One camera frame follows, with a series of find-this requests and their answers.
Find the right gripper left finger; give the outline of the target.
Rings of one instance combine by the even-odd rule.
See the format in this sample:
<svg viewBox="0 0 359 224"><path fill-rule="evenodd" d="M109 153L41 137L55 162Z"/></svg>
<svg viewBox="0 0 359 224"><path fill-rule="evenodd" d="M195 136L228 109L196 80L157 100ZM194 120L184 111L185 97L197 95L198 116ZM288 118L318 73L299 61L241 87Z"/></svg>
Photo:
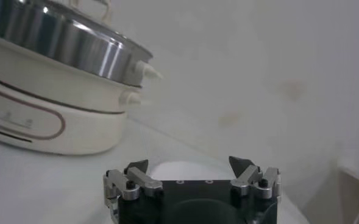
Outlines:
<svg viewBox="0 0 359 224"><path fill-rule="evenodd" d="M141 192L148 197L159 197L163 194L163 182L146 174L149 160L131 162L123 170L108 170L103 176L104 199L137 200Z"/></svg>

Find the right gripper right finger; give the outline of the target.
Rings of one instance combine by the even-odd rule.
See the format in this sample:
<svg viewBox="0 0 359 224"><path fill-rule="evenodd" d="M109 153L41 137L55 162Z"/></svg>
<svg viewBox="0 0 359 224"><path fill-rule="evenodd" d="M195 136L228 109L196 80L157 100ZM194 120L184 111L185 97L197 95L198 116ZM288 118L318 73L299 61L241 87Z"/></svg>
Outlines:
<svg viewBox="0 0 359 224"><path fill-rule="evenodd" d="M250 193L261 200L282 197L282 177L278 168L269 167L264 172L251 160L235 156L229 156L229 164L235 175L230 185L240 197Z"/></svg>

